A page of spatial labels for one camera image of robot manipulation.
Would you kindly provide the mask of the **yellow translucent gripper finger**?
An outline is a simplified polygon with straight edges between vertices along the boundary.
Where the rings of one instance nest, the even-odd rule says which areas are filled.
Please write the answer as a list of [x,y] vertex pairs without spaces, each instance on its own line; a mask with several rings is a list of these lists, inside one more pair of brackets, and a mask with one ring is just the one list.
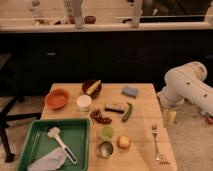
[[169,128],[174,122],[176,117],[176,111],[173,110],[165,110],[163,112],[163,125],[165,128]]

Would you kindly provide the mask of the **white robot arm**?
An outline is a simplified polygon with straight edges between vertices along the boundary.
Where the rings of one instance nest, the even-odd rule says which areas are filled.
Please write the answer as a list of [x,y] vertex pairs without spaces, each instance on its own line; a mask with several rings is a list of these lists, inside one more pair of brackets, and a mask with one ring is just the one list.
[[164,76],[165,86],[157,93],[163,108],[163,125],[172,125],[176,111],[186,99],[197,105],[205,121],[213,124],[213,87],[204,83],[207,69],[201,62],[189,62],[172,68]]

